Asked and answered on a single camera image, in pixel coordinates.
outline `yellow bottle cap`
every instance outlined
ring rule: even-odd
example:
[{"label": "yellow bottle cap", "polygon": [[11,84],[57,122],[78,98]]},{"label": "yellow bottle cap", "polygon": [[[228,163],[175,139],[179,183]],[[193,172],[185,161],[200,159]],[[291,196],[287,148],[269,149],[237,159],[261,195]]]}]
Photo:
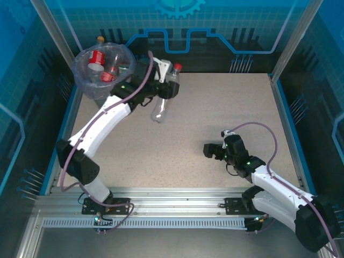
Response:
[{"label": "yellow bottle cap", "polygon": [[101,42],[101,43],[104,43],[105,39],[102,36],[98,36],[97,41]]}]

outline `plastic bottle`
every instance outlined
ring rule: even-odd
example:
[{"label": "plastic bottle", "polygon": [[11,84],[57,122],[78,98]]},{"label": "plastic bottle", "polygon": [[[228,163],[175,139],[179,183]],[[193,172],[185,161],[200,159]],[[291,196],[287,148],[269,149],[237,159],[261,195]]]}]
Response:
[{"label": "plastic bottle", "polygon": [[[179,63],[176,63],[173,66],[173,70],[171,73],[166,74],[165,80],[166,82],[176,82],[179,84],[179,73],[182,70],[182,65]],[[157,123],[162,123],[166,119],[167,111],[172,102],[172,99],[164,99],[164,98],[158,98],[155,108],[150,115],[151,120]]]},{"label": "plastic bottle", "polygon": [[119,75],[119,66],[123,63],[125,57],[124,51],[120,48],[106,62],[105,70],[102,72],[102,82],[112,82]]},{"label": "plastic bottle", "polygon": [[95,50],[90,53],[90,58],[88,62],[88,75],[92,82],[99,82],[101,79],[101,74],[104,70],[105,65],[105,53],[100,51],[99,48],[104,43],[104,38],[99,36],[97,38],[97,44]]}]

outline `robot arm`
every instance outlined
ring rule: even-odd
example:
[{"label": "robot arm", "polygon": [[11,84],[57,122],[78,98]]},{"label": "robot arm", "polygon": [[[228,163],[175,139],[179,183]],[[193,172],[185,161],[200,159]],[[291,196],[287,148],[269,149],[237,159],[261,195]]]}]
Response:
[{"label": "robot arm", "polygon": [[340,234],[332,204],[325,197],[313,196],[296,188],[274,171],[268,171],[264,161],[248,154],[243,140],[234,132],[226,130],[221,136],[224,138],[222,145],[205,144],[203,153],[209,158],[215,155],[215,159],[225,160],[238,176],[254,184],[242,194],[247,211],[264,212],[279,220],[293,230],[299,241],[312,252],[327,244],[328,237],[309,203],[319,211],[331,236]]},{"label": "robot arm", "polygon": [[150,102],[157,95],[164,99],[170,99],[178,94],[179,83],[166,80],[166,77],[170,75],[172,70],[171,62],[157,58],[153,58],[153,60],[153,68],[145,86],[133,98],[114,106],[136,91],[142,83],[148,73],[149,63],[147,60],[140,60],[137,63],[134,74],[129,80],[114,86],[104,105],[78,133],[68,141],[59,140],[56,145],[61,167],[65,166],[73,147],[77,146],[68,164],[67,173],[75,177],[98,202],[104,204],[112,203],[112,193],[99,176],[99,166],[91,159],[102,141],[138,105],[146,106],[144,102],[147,98]]}]

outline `clear plastic bag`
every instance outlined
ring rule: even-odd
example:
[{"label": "clear plastic bag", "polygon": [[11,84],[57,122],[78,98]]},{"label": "clear plastic bag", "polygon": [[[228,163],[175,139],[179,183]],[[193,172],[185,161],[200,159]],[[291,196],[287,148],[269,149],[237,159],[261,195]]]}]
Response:
[{"label": "clear plastic bag", "polygon": [[[93,50],[100,50],[105,53],[106,60],[110,60],[112,56],[115,56],[118,52],[124,52],[125,57],[123,64],[128,66],[128,69],[123,71],[112,82],[91,82],[88,74],[88,62],[90,53]],[[133,53],[124,45],[115,43],[105,43],[101,47],[90,47],[81,51],[73,61],[71,70],[74,74],[74,80],[77,87],[90,99],[105,99],[108,97],[113,87],[126,80],[131,74],[134,73],[136,67],[136,59]]]}]

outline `beige tabletop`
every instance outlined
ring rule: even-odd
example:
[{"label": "beige tabletop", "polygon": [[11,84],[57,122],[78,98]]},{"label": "beige tabletop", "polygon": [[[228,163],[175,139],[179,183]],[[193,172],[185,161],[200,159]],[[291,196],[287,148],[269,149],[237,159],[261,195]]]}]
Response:
[{"label": "beige tabletop", "polygon": [[[296,172],[267,74],[181,74],[180,92],[163,124],[151,121],[156,100],[138,107],[122,120],[100,145],[93,160],[109,187],[217,188],[249,187],[229,175],[225,161],[203,155],[205,143],[221,143],[220,132],[248,121],[271,127],[278,140],[271,168],[296,186]],[[73,134],[97,112],[83,96]],[[263,127],[248,125],[236,131],[250,155],[266,162],[274,141]],[[74,182],[67,176],[66,185]]]}]

